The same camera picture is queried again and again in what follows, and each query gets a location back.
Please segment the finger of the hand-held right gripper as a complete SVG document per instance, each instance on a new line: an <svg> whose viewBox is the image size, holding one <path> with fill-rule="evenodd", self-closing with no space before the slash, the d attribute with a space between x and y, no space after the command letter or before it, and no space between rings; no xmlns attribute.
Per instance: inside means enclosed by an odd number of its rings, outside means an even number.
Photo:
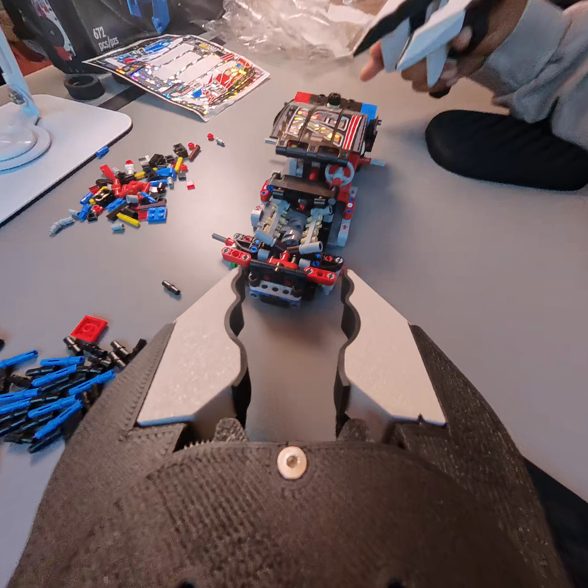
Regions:
<svg viewBox="0 0 588 588"><path fill-rule="evenodd" d="M379 43L384 69L396 71L413 33L441 6L441 1L385 1L365 26L353 55L358 56Z"/></svg>
<svg viewBox="0 0 588 588"><path fill-rule="evenodd" d="M449 46L462 30L470 1L441 1L429 19L413 33L398 62L398 70L405 71L426 60L427 84L431 88L439 80Z"/></svg>

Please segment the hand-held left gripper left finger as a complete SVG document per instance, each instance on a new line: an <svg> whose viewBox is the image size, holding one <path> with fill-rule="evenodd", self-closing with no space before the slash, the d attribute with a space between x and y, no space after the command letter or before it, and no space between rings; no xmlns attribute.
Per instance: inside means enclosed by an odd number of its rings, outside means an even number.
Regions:
<svg viewBox="0 0 588 588"><path fill-rule="evenodd" d="M251 379L244 345L245 277L233 269L174 322L137 424L188 424L199 440L235 417L244 428Z"/></svg>

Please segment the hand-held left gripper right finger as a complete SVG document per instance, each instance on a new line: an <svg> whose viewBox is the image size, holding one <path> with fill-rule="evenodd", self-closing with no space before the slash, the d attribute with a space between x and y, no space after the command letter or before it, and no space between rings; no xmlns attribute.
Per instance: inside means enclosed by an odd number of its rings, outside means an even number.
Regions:
<svg viewBox="0 0 588 588"><path fill-rule="evenodd" d="M342 331L334 384L336 436L347 422L385 439L396 422L444 427L446 417L408 320L354 271L342 272Z"/></svg>

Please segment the partly built lego car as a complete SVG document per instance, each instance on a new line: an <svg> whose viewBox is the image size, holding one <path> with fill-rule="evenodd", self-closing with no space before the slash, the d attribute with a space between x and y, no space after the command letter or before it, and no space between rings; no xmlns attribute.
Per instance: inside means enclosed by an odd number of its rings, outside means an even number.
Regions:
<svg viewBox="0 0 588 588"><path fill-rule="evenodd" d="M353 181L366 166L378 134L377 106L339 93L297 92L275 116L268 142L286 158L260 190L252 234L221 241L225 265L240 268L252 298L299 307L320 290L329 294L344 259L356 208Z"/></svg>

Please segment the person's right forearm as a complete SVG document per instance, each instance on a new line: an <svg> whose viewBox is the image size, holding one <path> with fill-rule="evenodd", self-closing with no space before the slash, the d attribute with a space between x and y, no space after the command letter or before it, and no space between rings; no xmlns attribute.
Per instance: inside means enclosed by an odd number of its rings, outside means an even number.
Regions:
<svg viewBox="0 0 588 588"><path fill-rule="evenodd" d="M518 25L470 77L493 103L587 149L587 1L529 1Z"/></svg>

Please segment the red flat lego plate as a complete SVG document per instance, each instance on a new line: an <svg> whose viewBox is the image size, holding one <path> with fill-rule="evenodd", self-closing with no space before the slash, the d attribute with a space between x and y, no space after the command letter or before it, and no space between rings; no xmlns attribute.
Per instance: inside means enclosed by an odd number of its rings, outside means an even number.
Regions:
<svg viewBox="0 0 588 588"><path fill-rule="evenodd" d="M71 331L70 337L88 343L97 343L107 327L107 320L85 315L74 330Z"/></svg>

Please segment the pile of mixed lego pieces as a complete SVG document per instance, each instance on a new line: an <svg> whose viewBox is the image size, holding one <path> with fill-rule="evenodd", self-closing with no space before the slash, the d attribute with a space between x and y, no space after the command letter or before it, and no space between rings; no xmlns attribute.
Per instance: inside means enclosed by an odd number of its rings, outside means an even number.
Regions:
<svg viewBox="0 0 588 588"><path fill-rule="evenodd" d="M106 218L114 233L124 233L127 227L142 224L165 224L168 220L168 192L187 180L188 163L200 154L201 146L193 142L174 144L172 153L128 159L123 168L107 164L100 166L100 176L79 200L78 209L70 209L68 216L58 219L49 229L56 236L76 223L95 223Z"/></svg>

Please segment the black lego set box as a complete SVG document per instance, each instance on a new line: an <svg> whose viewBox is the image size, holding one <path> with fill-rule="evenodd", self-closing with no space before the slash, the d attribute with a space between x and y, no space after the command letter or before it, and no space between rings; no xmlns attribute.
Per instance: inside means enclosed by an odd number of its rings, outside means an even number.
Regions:
<svg viewBox="0 0 588 588"><path fill-rule="evenodd" d="M64 73L138 40L199 35L223 14L223 1L16 1L24 21Z"/></svg>

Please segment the person's right hand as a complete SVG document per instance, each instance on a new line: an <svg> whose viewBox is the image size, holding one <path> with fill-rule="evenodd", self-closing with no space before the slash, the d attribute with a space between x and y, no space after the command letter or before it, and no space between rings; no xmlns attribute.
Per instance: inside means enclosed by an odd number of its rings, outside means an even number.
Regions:
<svg viewBox="0 0 588 588"><path fill-rule="evenodd" d="M488 57L509 36L520 17L520 9L524 6L525 2L520 1L491 1L488 35L479 47L479 51L483 55ZM469 36L470 31L468 29L463 30L459 35L459 40L455 43L456 46L461 45L463 47L466 45L469 41ZM386 72L380 44L373 45L368 51L369 61L360 73L360 80L364 82L372 80L380 72ZM398 70L398 66L396 66L395 72L401 72L401 77L412 84L415 92L428 93L434 98L441 98L450 91L450 88L461 77L469 77L480 70L487 57L466 56L458 62L449 62L447 55L442 74L437 84L431 88L427 84L425 59L405 71Z"/></svg>

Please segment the clear plastic bag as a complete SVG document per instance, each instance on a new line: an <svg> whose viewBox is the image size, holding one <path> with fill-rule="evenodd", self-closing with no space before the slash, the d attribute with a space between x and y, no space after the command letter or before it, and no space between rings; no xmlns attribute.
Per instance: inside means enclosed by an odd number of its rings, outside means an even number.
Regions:
<svg viewBox="0 0 588 588"><path fill-rule="evenodd" d="M348 58L400 1L224 1L205 27L263 55Z"/></svg>

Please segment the pile of blue black pins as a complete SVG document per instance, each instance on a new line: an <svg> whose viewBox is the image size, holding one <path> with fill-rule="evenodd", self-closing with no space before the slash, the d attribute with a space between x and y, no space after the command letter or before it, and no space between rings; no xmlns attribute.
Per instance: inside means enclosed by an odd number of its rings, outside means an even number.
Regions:
<svg viewBox="0 0 588 588"><path fill-rule="evenodd" d="M114 340L109 349L68 336L68 354L39 361L31 350L1 360L1 442L25 445L30 454L67 441L99 400L105 386L147 345L140 339L131 349Z"/></svg>

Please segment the holographic sticker sheet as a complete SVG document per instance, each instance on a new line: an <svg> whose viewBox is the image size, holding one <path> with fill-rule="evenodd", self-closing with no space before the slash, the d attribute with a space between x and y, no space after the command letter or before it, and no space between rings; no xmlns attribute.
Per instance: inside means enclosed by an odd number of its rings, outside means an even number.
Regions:
<svg viewBox="0 0 588 588"><path fill-rule="evenodd" d="M84 61L128 80L207 122L270 77L222 45L164 34Z"/></svg>

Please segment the white lamp base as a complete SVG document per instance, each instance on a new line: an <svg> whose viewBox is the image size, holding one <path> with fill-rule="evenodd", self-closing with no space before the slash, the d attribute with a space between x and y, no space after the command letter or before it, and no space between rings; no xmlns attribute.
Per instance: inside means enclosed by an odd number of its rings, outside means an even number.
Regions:
<svg viewBox="0 0 588 588"><path fill-rule="evenodd" d="M49 192L132 128L128 115L52 95L32 95L1 33L1 224Z"/></svg>

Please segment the small black rubber tyre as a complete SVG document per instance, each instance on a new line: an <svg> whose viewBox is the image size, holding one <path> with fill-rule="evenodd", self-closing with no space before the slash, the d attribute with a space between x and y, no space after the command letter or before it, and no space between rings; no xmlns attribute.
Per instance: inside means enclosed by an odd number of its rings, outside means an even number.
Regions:
<svg viewBox="0 0 588 588"><path fill-rule="evenodd" d="M95 100L105 94L103 83L97 75L67 75L63 85L71 98L81 101Z"/></svg>

